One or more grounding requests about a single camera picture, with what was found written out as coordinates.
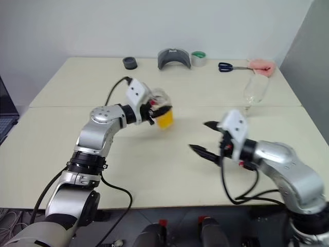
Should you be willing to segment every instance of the floor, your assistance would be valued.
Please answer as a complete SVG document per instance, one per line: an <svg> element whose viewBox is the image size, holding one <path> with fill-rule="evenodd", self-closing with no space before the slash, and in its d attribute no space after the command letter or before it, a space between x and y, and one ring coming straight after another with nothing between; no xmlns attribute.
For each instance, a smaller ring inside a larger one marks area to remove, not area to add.
<svg viewBox="0 0 329 247"><path fill-rule="evenodd" d="M109 211L109 219L104 222L93 222L81 227L70 247L95 246L105 235L112 224L120 217L122 210ZM139 233L149 224L159 219L168 220L168 242L172 247L199 247L201 243L197 234L199 216L210 216L216 219L227 235L231 247L242 246L244 236L258 237L260 246L282 246L282 229L284 214L279 206L226 206L226 207L181 207L133 209L117 225L104 243L118 239L124 240L125 247L133 246ZM28 222L29 214L25 213L23 222Z"/></svg>

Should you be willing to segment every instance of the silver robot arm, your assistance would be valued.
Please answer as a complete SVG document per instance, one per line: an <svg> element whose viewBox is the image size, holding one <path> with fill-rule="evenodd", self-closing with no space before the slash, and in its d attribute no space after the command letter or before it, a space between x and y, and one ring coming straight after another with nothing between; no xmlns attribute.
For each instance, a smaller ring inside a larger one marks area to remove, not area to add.
<svg viewBox="0 0 329 247"><path fill-rule="evenodd" d="M10 239L6 247L62 247L68 246L80 226L90 224L96 214L100 194L94 191L101 172L107 168L107 157L114 135L127 124L140 124L166 113L165 105L152 111L149 103L151 90L132 79L126 93L128 105L97 107L90 113L83 127L67 169L47 204L46 219L29 225Z"/></svg>
<svg viewBox="0 0 329 247"><path fill-rule="evenodd" d="M290 223L301 246L329 246L329 206L320 176L283 143L247 139L248 123L238 110L226 113L221 122L205 123L223 133L224 156L242 166L262 171L277 185L289 211ZM218 156L190 145L201 157L217 163Z"/></svg>

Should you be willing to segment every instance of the table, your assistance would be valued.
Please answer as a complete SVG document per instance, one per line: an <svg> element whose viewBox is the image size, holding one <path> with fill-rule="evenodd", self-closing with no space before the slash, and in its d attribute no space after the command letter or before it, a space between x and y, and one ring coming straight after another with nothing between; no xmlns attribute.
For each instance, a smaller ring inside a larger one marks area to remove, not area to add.
<svg viewBox="0 0 329 247"><path fill-rule="evenodd" d="M120 58L69 58L43 90L31 107L86 107L103 105L111 87L123 76L131 76L150 88L163 88L175 107L242 106L246 102L243 90L251 70L220 73L220 60L208 60L204 67L176 64L157 68L156 59L137 59L135 70L126 70ZM246 66L246 60L225 60L236 66ZM112 103L124 102L126 84L116 88ZM279 69L270 78L266 97L259 105L300 106Z"/></svg>
<svg viewBox="0 0 329 247"><path fill-rule="evenodd" d="M0 207L33 208L49 180L70 159L81 128L93 107L30 108L0 147ZM174 106L175 124L167 131L147 122L129 125L114 138L104 177L131 191L134 208L231 205L221 185L220 169L198 157L188 144L218 152L220 134L202 125L220 120L232 107ZM322 177L329 197L329 147L302 107L253 107L249 138L293 146L299 158ZM254 173L225 159L233 195L251 185ZM255 190L275 188L261 175ZM52 193L47 194L41 208ZM99 209L128 205L126 194L103 184ZM279 199L279 195L269 197Z"/></svg>

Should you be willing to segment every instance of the gray plastic object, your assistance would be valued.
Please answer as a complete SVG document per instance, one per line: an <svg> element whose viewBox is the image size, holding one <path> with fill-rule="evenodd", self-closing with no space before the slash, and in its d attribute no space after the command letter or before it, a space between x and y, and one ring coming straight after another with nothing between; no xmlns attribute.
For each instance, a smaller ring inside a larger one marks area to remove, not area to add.
<svg viewBox="0 0 329 247"><path fill-rule="evenodd" d="M158 68L162 69L169 62L180 62L187 68L191 68L190 56L183 49L164 49L158 54Z"/></svg>

